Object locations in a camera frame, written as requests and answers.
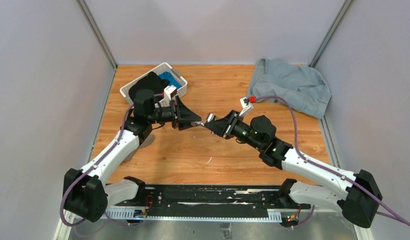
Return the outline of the steel threaded pipe fitting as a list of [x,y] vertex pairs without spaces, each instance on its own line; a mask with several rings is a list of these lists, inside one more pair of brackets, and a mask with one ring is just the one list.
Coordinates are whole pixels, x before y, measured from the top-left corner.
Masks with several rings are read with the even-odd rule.
[[195,127],[195,126],[198,127],[198,126],[201,126],[201,122],[199,122],[199,121],[192,122],[191,125],[192,125],[193,127]]

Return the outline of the chrome water faucet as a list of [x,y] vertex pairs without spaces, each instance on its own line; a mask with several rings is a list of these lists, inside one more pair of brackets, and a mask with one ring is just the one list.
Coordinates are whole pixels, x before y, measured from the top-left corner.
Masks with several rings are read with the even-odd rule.
[[200,121],[198,124],[200,126],[205,126],[205,124],[213,122],[216,119],[216,116],[213,113],[208,113],[207,117],[205,118],[205,120]]

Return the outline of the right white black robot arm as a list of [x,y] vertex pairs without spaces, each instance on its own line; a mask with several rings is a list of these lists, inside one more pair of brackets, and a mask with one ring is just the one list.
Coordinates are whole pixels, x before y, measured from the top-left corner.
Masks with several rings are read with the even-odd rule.
[[268,166],[297,173],[317,183],[311,186],[287,179],[278,195],[284,208],[295,204],[310,204],[337,212],[349,222],[369,228],[383,199],[374,176],[366,171],[358,173],[326,164],[293,147],[275,136],[276,127],[264,115],[243,122],[237,111],[224,118],[212,114],[204,124],[212,133],[224,138],[236,138],[258,150],[259,158]]

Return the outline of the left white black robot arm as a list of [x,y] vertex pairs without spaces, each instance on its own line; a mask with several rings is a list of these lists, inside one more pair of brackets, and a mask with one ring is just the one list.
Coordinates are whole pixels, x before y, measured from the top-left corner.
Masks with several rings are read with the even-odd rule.
[[69,223],[64,211],[93,223],[109,207],[120,202],[129,201],[136,207],[145,203],[143,181],[125,177],[121,182],[108,184],[108,179],[147,140],[153,131],[153,124],[171,123],[174,129],[180,131],[204,124],[201,117],[187,108],[178,96],[169,106],[163,107],[156,102],[152,90],[142,89],[135,94],[132,102],[110,144],[81,169],[71,168],[64,175],[59,214],[65,225],[73,227],[77,223]]

